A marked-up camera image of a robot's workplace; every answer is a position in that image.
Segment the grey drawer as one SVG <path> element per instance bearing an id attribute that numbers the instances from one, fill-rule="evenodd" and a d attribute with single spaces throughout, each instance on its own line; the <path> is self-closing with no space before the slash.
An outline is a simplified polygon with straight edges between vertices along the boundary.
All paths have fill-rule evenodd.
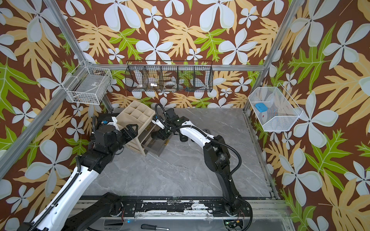
<path id="1" fill-rule="evenodd" d="M 142 143 L 144 150 L 151 154 L 160 156 L 169 143 L 169 139 L 161 139 L 157 131 L 152 132 Z"/>

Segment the beige drawer organizer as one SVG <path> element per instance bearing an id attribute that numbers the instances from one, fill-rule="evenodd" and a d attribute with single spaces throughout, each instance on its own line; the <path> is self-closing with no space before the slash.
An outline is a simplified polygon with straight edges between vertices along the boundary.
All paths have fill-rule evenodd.
<path id="1" fill-rule="evenodd" d="M 153 130 L 152 118 L 155 111 L 147 105 L 138 101 L 133 101 L 123 109 L 117 116 L 117 124 L 120 129 L 123 129 L 129 124 L 138 125 L 138 135 L 126 144 L 126 147 L 145 156 L 146 152 L 142 146 L 149 132 Z"/>

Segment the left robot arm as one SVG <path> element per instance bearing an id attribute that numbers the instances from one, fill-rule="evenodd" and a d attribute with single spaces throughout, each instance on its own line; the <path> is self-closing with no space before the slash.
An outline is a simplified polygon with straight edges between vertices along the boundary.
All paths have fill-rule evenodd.
<path id="1" fill-rule="evenodd" d="M 76 156 L 76 167 L 72 176 L 50 204 L 31 222 L 19 226 L 20 231 L 84 231 L 102 216 L 112 212 L 122 213 L 121 198 L 107 193 L 97 203 L 74 216 L 71 211 L 118 151 L 138 136 L 138 125 L 129 124 L 119 129 L 111 122 L 100 125 L 91 134 L 88 150 Z"/>

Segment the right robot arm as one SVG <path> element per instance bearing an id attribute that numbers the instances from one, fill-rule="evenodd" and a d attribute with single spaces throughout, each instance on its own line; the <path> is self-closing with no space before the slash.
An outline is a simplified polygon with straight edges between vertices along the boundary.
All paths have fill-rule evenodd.
<path id="1" fill-rule="evenodd" d="M 171 134 L 177 134 L 180 141 L 190 139 L 202 148 L 204 162 L 207 168 L 216 174 L 221 186 L 225 208 L 220 213 L 252 217 L 250 203 L 242 198 L 232 178 L 242 164 L 238 151 L 226 144 L 222 136 L 213 136 L 201 130 L 188 118 L 179 117 L 172 108 L 166 110 L 162 105 L 156 104 L 154 111 L 152 122 L 161 129 L 152 135 L 153 138 L 164 139 Z"/>

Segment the black plastic case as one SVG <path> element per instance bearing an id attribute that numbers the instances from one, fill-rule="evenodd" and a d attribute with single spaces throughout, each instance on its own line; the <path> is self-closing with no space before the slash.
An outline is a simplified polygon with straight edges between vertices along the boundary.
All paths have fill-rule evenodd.
<path id="1" fill-rule="evenodd" d="M 91 135 L 93 136 L 95 132 L 99 129 L 99 127 L 103 125 L 113 125 L 117 128 L 116 117 L 118 115 L 119 113 L 106 113 L 106 114 L 100 114 L 99 116 L 93 116 Z"/>

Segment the blue object in basket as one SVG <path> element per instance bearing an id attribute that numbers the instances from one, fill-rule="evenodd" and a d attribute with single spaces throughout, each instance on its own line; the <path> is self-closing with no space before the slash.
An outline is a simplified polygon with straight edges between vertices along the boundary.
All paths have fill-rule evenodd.
<path id="1" fill-rule="evenodd" d="M 268 110 L 268 107 L 264 103 L 255 104 L 255 108 L 260 113 L 266 112 Z"/>

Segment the black screwdriver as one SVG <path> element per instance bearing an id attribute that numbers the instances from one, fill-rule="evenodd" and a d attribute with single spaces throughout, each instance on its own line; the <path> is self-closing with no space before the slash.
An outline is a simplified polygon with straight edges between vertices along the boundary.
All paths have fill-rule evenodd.
<path id="1" fill-rule="evenodd" d="M 156 225 L 149 225 L 149 224 L 142 224 L 141 225 L 141 229 L 143 230 L 153 230 L 153 231 L 169 231 L 170 229 L 169 228 L 164 228 L 164 227 L 159 227 L 159 226 L 156 226 Z"/>

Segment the white mesh basket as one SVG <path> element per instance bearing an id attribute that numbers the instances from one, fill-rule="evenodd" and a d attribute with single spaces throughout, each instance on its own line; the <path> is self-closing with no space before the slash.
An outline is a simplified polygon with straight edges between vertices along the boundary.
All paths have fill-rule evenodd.
<path id="1" fill-rule="evenodd" d="M 258 87 L 248 99 L 265 132 L 290 131 L 303 114 L 303 109 L 283 87 Z M 258 112 L 257 103 L 264 103 L 268 110 Z"/>

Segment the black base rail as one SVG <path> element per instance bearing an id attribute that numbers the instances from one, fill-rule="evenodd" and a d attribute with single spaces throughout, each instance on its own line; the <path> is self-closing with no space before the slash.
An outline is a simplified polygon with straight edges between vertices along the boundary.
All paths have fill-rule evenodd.
<path id="1" fill-rule="evenodd" d="M 140 213 L 157 213 L 160 216 L 197 214 L 211 217 L 252 216 L 250 203 L 237 198 L 228 202 L 220 196 L 118 196 L 107 193 L 101 199 L 108 200 L 108 214 L 118 217 L 139 217 Z"/>

